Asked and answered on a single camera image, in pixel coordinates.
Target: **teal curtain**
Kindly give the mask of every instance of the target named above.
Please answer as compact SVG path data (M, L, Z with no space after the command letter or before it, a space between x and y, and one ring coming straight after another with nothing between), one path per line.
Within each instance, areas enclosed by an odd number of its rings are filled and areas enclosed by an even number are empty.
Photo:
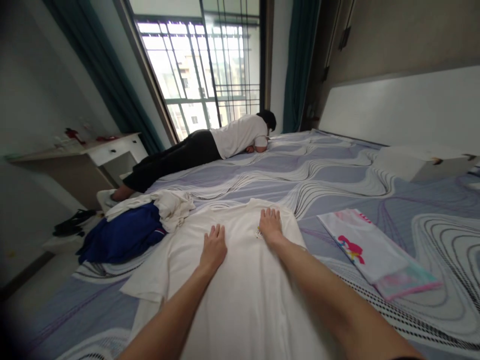
M43 2L90 74L120 131L141 132L141 141L149 154L163 151L165 147L125 74L90 0Z
M295 0L288 40L283 133L300 129L321 0Z

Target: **man lying on bed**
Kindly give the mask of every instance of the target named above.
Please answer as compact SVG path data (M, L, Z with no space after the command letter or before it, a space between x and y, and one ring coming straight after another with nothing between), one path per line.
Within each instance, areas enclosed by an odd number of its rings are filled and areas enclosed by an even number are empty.
M144 158L118 189L100 191L98 198L101 205L111 208L135 192L144 193L165 175L227 159L243 151L263 153L267 150L269 131L276 126L273 112L262 110L218 129L197 130L177 145Z

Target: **wavy patterned bedsheet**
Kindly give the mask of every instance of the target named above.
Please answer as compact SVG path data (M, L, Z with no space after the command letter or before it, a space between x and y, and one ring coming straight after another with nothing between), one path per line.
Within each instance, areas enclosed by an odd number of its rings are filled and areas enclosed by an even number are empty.
M240 154L158 180L197 208L250 198L294 211L308 250L366 298L429 359L480 359L480 191L465 175L413 184L371 167L378 147L318 130L274 137L265 153ZM316 215L356 208L444 282L385 302ZM85 263L38 314L25 348L44 359L113 359L125 347L138 300L118 290L146 259Z

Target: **folded white shirt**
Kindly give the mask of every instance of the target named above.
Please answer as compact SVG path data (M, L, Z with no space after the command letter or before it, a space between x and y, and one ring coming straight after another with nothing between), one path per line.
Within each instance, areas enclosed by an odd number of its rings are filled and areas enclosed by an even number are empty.
M132 334L154 316L198 266L204 233L225 225L228 253L198 306L182 359L330 359L307 307L259 230L261 209L251 199L226 209L204 209L185 219L120 289L144 299ZM305 247L292 212L280 207L283 234Z

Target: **hand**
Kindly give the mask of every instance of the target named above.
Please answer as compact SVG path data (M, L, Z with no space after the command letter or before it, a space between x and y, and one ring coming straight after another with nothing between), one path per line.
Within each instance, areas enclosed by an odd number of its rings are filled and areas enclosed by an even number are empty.
M227 255L225 245L225 226L212 225L210 235L205 233L203 237L203 251L200 257L198 268L205 270L213 277L219 266L224 262Z
M280 210L262 209L260 215L260 231L268 246L286 240L282 234Z

